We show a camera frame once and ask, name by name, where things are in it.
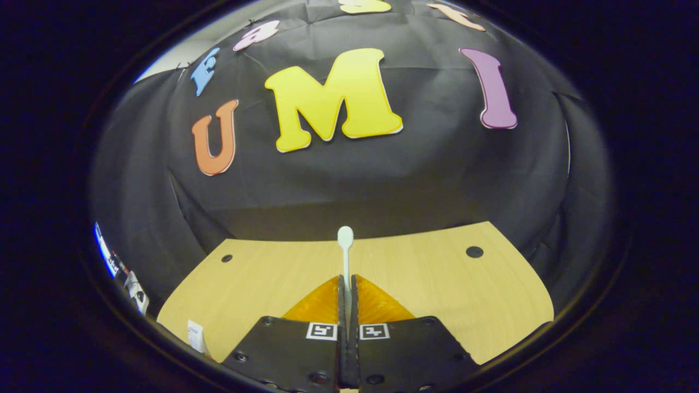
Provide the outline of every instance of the yellow letter m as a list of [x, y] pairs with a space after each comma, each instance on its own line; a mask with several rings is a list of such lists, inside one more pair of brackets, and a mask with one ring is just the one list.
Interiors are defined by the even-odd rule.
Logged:
[[340, 106], [347, 106], [343, 133], [350, 138], [395, 134], [403, 120], [391, 112], [381, 81], [379, 61], [384, 53], [364, 48], [335, 59], [325, 85], [301, 67], [289, 67], [270, 76], [264, 86], [274, 91], [279, 116], [277, 150], [291, 152], [310, 145], [310, 133], [301, 129], [297, 111], [324, 141], [335, 134]]

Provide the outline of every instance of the black fabric backdrop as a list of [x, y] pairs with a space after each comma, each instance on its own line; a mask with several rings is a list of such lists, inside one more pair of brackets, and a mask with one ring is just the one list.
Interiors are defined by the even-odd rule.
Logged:
[[[583, 97], [515, 37], [449, 20], [428, 1], [392, 1], [388, 13], [349, 15], [335, 1], [270, 14], [216, 46], [200, 97], [192, 65], [136, 83], [106, 121], [95, 155], [92, 203], [109, 246], [140, 278], [157, 311], [225, 238], [317, 241], [349, 225], [357, 238], [491, 221], [528, 258], [560, 311], [599, 263], [612, 220], [612, 179], [599, 126]], [[243, 51], [233, 45], [269, 20], [279, 32]], [[335, 58], [384, 52], [380, 69], [396, 135], [352, 140], [340, 130], [279, 153], [274, 94], [264, 81], [300, 66], [324, 83]], [[487, 129], [473, 65], [459, 48], [489, 53], [519, 124]], [[211, 115], [220, 149], [223, 103], [235, 111], [236, 156], [223, 174], [200, 172], [192, 125]], [[308, 125], [301, 117], [304, 129]]]

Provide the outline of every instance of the orange soft gripper pad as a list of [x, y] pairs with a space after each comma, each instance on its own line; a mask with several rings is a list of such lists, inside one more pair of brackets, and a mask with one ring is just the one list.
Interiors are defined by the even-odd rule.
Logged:
[[397, 300], [376, 284], [356, 275], [359, 296], [359, 324], [385, 323], [415, 318]]
[[307, 294], [282, 316], [302, 322], [338, 323], [338, 277], [333, 277]]

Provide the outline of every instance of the light wood tabletop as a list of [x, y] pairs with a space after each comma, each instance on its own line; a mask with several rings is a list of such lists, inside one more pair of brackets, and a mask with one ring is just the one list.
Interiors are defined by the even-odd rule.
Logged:
[[[472, 246], [482, 256], [469, 257]], [[180, 283], [157, 321], [185, 342], [187, 321], [200, 324], [213, 359], [223, 362], [260, 317], [281, 317], [342, 269], [336, 241], [227, 239]], [[478, 364], [554, 318], [541, 279], [490, 222], [358, 238], [349, 269], [415, 317], [438, 317]]]

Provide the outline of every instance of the yellow letter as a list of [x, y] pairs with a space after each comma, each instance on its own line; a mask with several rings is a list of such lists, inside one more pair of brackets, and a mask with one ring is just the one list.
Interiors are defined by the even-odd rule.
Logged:
[[349, 14], [383, 13], [391, 9], [391, 4], [380, 0], [339, 0], [340, 10]]
[[301, 67], [289, 67], [270, 76], [264, 87], [274, 91], [279, 116], [277, 150], [290, 152], [308, 147], [310, 133], [301, 129], [298, 113], [316, 134], [330, 141], [335, 134], [338, 112], [347, 105], [343, 133], [350, 138], [395, 134], [403, 120], [391, 112], [381, 81], [379, 61], [384, 53], [364, 48], [344, 52], [335, 59], [325, 85]]
[[199, 119], [192, 126], [194, 135], [194, 153], [199, 169], [207, 176], [224, 173], [236, 155], [236, 130], [233, 128], [233, 111], [238, 107], [238, 100], [228, 101], [216, 111], [221, 120], [221, 152], [213, 157], [209, 151], [209, 124], [211, 116]]
[[453, 10], [453, 9], [443, 5], [443, 4], [427, 4], [427, 6], [432, 7], [432, 8], [436, 8], [436, 9], [442, 11], [442, 13], [444, 15], [446, 15], [449, 19], [455, 21], [458, 24], [462, 24], [466, 27], [470, 27], [471, 29], [485, 31], [485, 28], [483, 26], [481, 26], [480, 24], [475, 24], [475, 23], [471, 22], [470, 20], [468, 20], [467, 19], [468, 16], [466, 16], [465, 13], [462, 13], [462, 12], [457, 11], [457, 10]]

